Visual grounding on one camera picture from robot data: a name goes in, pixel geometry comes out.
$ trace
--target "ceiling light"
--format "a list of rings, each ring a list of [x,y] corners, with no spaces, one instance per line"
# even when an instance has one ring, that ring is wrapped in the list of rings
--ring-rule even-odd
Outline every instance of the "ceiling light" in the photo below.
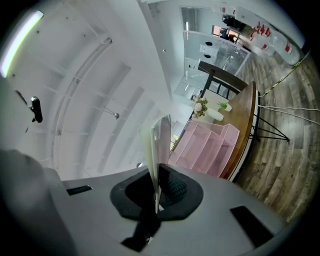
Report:
[[[0,73],[4,78],[7,76],[9,67],[19,46],[21,45],[27,34],[30,32],[30,30],[41,19],[43,15],[44,14],[41,11],[37,10],[27,19],[27,21],[19,29],[18,33],[14,36],[14,39],[12,40],[10,46],[7,48],[7,51],[4,54],[4,58],[1,60]]]

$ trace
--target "wooden table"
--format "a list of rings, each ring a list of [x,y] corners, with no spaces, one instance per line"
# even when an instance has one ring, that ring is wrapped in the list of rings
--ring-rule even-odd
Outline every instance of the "wooden table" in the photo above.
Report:
[[[256,94],[256,83],[253,81],[228,102],[232,107],[230,112],[219,109],[224,116],[223,120],[213,122],[222,126],[231,124],[240,131],[234,150],[220,178],[229,179],[243,155],[254,120]]]

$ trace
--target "white vase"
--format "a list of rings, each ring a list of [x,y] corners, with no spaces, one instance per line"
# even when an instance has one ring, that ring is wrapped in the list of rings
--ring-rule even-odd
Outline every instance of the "white vase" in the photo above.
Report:
[[[232,106],[227,103],[225,111],[230,112],[231,110],[232,110]]]
[[[219,113],[218,111],[209,108],[208,110],[205,112],[207,115],[209,115],[210,117],[212,117],[213,119],[217,120],[217,121],[222,121],[224,119],[224,115]]]

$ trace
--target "flower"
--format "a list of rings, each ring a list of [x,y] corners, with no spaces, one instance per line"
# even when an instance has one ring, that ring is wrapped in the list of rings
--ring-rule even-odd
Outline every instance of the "flower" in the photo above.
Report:
[[[198,112],[202,109],[202,104],[201,103],[197,103],[194,105],[194,111]]]

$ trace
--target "pink storage organizer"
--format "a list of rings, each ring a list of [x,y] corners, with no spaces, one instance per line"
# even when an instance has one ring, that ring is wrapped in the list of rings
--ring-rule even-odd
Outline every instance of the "pink storage organizer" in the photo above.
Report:
[[[239,130],[231,124],[218,125],[190,120],[169,164],[219,177],[235,148]]]

